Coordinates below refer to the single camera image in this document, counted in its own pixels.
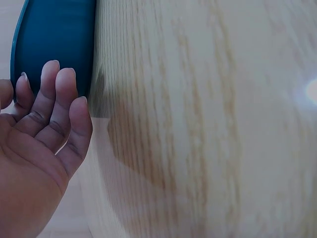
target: wooden surface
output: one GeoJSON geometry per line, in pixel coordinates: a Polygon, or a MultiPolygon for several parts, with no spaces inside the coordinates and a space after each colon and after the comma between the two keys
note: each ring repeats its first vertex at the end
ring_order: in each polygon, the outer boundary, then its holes
{"type": "MultiPolygon", "coordinates": [[[[11,44],[23,3],[24,0],[0,0],[0,78],[10,77],[11,44]]],[[[92,237],[80,189],[78,176],[75,175],[57,211],[38,238],[92,237]]]]}
{"type": "Polygon", "coordinates": [[[94,238],[317,237],[314,0],[99,0],[94,238]]]}

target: teal plastic case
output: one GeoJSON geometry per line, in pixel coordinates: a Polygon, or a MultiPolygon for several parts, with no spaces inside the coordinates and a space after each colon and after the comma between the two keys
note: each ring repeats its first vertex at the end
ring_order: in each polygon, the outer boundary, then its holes
{"type": "Polygon", "coordinates": [[[10,74],[15,89],[22,72],[35,95],[43,65],[58,60],[76,71],[79,96],[88,96],[94,60],[96,0],[26,0],[12,43],[10,74]]]}

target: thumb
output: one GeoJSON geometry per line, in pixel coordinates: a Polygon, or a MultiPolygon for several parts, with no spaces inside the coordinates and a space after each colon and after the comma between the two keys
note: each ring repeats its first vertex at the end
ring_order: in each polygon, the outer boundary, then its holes
{"type": "Polygon", "coordinates": [[[0,109],[7,108],[13,100],[13,87],[10,80],[0,79],[0,109]]]}

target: floor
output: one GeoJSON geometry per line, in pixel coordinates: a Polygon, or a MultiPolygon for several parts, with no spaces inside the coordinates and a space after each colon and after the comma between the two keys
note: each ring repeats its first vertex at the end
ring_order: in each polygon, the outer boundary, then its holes
{"type": "MultiPolygon", "coordinates": [[[[11,42],[24,0],[0,1],[0,78],[9,78],[11,42]]],[[[38,238],[91,238],[77,175],[53,218],[38,238]]]]}

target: hand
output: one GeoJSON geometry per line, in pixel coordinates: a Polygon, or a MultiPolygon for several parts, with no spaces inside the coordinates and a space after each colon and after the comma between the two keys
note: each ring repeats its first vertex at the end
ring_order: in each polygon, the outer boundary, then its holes
{"type": "MultiPolygon", "coordinates": [[[[86,157],[93,128],[75,78],[73,69],[50,61],[36,99],[23,75],[13,113],[0,114],[0,237],[35,238],[86,157]]],[[[0,109],[12,95],[10,81],[0,80],[0,109]]]]}

